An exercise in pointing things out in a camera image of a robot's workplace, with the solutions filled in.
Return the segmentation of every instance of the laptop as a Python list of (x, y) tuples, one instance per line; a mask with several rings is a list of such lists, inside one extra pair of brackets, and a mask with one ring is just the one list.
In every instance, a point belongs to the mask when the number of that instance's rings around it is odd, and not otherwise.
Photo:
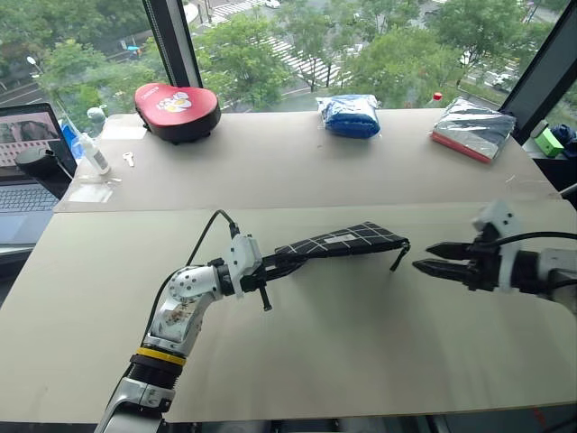
[(0, 245), (36, 244), (58, 203), (15, 165), (19, 152), (34, 147), (51, 149), (69, 173), (76, 170), (49, 104), (0, 108)]

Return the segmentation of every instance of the blue plastic bag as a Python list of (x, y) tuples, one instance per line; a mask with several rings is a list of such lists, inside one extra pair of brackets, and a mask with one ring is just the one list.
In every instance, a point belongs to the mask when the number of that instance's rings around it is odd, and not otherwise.
[(318, 97), (318, 111), (325, 129), (352, 138), (369, 138), (380, 131), (374, 95)]

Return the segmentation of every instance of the black grid cloth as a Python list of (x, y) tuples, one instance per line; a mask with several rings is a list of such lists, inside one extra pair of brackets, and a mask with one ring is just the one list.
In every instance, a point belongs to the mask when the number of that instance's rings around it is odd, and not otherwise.
[(287, 258), (335, 257), (378, 253), (406, 248), (408, 245), (406, 237), (395, 235), (386, 228), (366, 222), (281, 246), (275, 253)]

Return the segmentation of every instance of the white table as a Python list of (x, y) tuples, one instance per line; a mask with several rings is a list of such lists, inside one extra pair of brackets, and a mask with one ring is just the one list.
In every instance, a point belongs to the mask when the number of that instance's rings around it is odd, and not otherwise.
[[(527, 231), (576, 230), (562, 200), (511, 203)], [(577, 329), (561, 305), (469, 292), (411, 262), (468, 242), (478, 203), (231, 210), (263, 253), (370, 220), (412, 243), (396, 254), (307, 263), (258, 294), (217, 302), (179, 379), (169, 421), (495, 410), (575, 401)], [(152, 299), (208, 211), (56, 214), (2, 309), (0, 419), (97, 422), (140, 343)], [(219, 223), (200, 262), (228, 245)], [(527, 249), (566, 247), (535, 240)]]
[[(380, 110), (370, 140), (331, 135), (318, 113), (223, 115), (210, 137), (175, 146), (145, 134), (137, 115), (109, 119), (99, 145), (109, 160), (106, 203), (69, 202), (101, 181), (86, 161), (57, 212), (373, 206), (558, 197), (513, 140), (486, 165), (429, 139), (442, 109)], [(134, 153), (134, 167), (123, 159)]]

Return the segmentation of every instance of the car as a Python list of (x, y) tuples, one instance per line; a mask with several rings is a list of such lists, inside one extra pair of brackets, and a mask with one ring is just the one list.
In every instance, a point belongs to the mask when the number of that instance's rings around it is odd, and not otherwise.
[(280, 8), (279, 0), (264, 0), (264, 5), (271, 9)]

